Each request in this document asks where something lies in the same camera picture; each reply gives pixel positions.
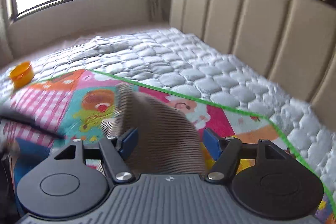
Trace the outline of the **beige black striped garment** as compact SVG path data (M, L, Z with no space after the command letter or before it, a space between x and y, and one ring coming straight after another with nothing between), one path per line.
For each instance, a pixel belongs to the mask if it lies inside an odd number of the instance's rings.
M105 136L116 137L138 129L138 144L126 160L135 175L205 174L199 133L181 111L128 84L117 86L116 97L114 116L104 119L101 129Z

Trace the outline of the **orange plastic cup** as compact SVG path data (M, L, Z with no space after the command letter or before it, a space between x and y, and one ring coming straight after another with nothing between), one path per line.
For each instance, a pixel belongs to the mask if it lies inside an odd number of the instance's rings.
M17 65L10 73L10 79L15 89L28 85L34 78L33 66L26 61Z

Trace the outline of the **white quilted mattress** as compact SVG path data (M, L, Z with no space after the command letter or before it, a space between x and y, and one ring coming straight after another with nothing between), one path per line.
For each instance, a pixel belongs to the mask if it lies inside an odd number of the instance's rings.
M161 28L96 36L40 57L32 65L37 81L92 69L268 117L335 193L335 133L319 122L311 105L193 34Z

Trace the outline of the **beige padded headboard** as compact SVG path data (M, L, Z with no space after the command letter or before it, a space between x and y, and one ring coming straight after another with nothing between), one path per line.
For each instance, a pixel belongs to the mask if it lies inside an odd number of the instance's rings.
M335 129L335 8L318 0L171 0L170 25L232 53Z

